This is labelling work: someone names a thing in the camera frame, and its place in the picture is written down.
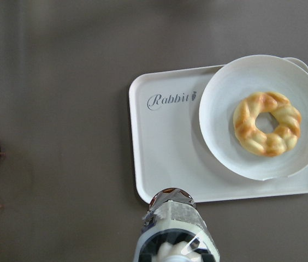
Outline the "tea bottle white cap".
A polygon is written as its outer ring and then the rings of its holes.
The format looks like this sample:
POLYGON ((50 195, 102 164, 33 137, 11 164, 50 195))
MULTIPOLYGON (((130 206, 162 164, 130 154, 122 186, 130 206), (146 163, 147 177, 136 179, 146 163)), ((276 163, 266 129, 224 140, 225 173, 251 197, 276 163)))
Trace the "tea bottle white cap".
POLYGON ((193 198, 167 188, 151 200, 134 261, 220 261, 220 253, 193 198))

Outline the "white serving tray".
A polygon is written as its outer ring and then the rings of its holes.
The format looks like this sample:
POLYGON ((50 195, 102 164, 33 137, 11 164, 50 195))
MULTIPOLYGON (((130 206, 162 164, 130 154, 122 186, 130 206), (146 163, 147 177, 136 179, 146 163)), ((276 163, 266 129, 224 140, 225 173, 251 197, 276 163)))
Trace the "white serving tray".
POLYGON ((308 167, 268 181, 244 178, 223 166, 202 137, 198 109, 219 66, 143 74, 129 88, 135 182, 147 203, 178 187, 198 202, 308 193, 308 167))

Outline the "white round plate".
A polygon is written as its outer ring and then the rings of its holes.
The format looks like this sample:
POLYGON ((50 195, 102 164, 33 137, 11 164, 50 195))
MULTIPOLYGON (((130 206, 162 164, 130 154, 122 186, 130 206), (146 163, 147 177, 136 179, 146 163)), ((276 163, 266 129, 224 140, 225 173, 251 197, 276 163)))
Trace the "white round plate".
POLYGON ((308 73, 275 56, 253 55, 223 66, 208 82, 200 101, 199 124, 211 153, 229 170, 253 179, 292 176, 308 166, 308 73), (276 157, 257 156, 242 148, 234 134, 233 112, 253 92, 285 95, 302 116, 294 149, 276 157))

